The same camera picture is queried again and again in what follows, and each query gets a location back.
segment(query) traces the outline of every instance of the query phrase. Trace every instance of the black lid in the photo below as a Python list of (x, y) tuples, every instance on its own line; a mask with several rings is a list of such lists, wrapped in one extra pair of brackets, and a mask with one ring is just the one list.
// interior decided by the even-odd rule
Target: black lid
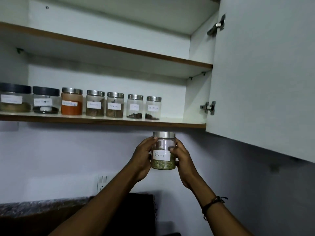
[(32, 93), (32, 87), (20, 84), (0, 83), (0, 91), (13, 93)]
[(59, 89), (33, 86), (33, 94), (56, 96), (60, 95)]

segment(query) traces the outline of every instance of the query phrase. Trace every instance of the bracelet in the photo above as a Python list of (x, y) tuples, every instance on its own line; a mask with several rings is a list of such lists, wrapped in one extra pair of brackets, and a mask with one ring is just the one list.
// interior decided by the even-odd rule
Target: bracelet
[(228, 198), (226, 198), (226, 197), (217, 196), (217, 197), (215, 197), (209, 204), (207, 204), (207, 205), (205, 205), (205, 206), (203, 206), (203, 207), (201, 208), (201, 209), (202, 209), (202, 213), (203, 213), (203, 218), (204, 218), (204, 220), (207, 220), (207, 219), (206, 219), (206, 213), (207, 213), (207, 211), (208, 211), (208, 209), (210, 208), (211, 205), (213, 205), (213, 204), (215, 204), (215, 203), (218, 203), (218, 202), (220, 202), (220, 203), (225, 203), (225, 201), (222, 200), (222, 198), (228, 199)]

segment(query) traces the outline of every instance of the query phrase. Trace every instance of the metal hinge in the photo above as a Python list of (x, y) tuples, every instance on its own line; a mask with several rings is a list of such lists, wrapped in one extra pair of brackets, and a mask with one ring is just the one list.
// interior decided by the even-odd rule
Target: metal hinge
[(215, 114), (215, 101), (212, 101), (211, 105), (209, 105), (209, 102), (206, 102), (205, 105), (200, 105), (200, 109), (203, 109), (205, 113), (210, 111), (211, 115)]
[(216, 37), (216, 32), (217, 30), (220, 28), (220, 30), (223, 30), (224, 29), (224, 26), (225, 26), (225, 16), (226, 14), (224, 14), (220, 20), (219, 23), (216, 23), (212, 28), (211, 30), (209, 30), (207, 32), (207, 35), (211, 35), (212, 37)]

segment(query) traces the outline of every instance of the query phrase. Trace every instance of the glass jar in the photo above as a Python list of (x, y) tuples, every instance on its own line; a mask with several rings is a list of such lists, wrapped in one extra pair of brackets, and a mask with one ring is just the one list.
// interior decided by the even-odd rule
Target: glass jar
[(143, 96), (128, 94), (127, 118), (142, 119)]
[(33, 86), (33, 111), (41, 114), (57, 114), (60, 108), (60, 90)]
[(175, 133), (155, 131), (153, 137), (158, 137), (158, 141), (152, 146), (151, 167), (157, 170), (175, 169), (175, 156), (170, 152), (176, 146)]
[(83, 91), (74, 88), (62, 88), (61, 114), (82, 115)]
[(105, 110), (105, 92), (86, 91), (85, 114), (92, 117), (103, 117)]
[(159, 120), (161, 118), (162, 98), (148, 96), (146, 102), (146, 116), (148, 120)]
[(108, 92), (106, 104), (106, 116), (111, 118), (122, 118), (124, 116), (124, 100), (123, 93)]
[(28, 113), (32, 110), (32, 87), (0, 83), (0, 111)]

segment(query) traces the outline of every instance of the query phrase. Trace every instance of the jar label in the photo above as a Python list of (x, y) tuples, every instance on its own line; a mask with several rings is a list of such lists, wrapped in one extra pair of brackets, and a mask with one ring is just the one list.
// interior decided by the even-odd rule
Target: jar label
[(171, 160), (171, 152), (170, 151), (164, 151), (164, 150), (154, 150), (153, 151), (153, 159), (154, 160), (170, 161)]
[(16, 103), (16, 104), (21, 104), (21, 103), (22, 103), (22, 96), (15, 96), (15, 95), (2, 94), (2, 95), (1, 95), (1, 102), (2, 102), (2, 103)]
[(72, 102), (72, 101), (65, 101), (65, 100), (62, 100), (62, 105), (77, 107), (77, 106), (78, 106), (78, 103), (77, 103), (77, 102)]
[(102, 103), (101, 102), (88, 101), (86, 107), (87, 108), (101, 109), (102, 108)]
[(139, 104), (131, 103), (129, 110), (132, 110), (132, 111), (139, 111)]
[(120, 110), (120, 108), (121, 108), (120, 103), (108, 103), (108, 109)]
[(158, 106), (157, 105), (148, 105), (148, 111), (149, 112), (158, 112)]
[(53, 106), (53, 100), (51, 98), (35, 98), (34, 106)]

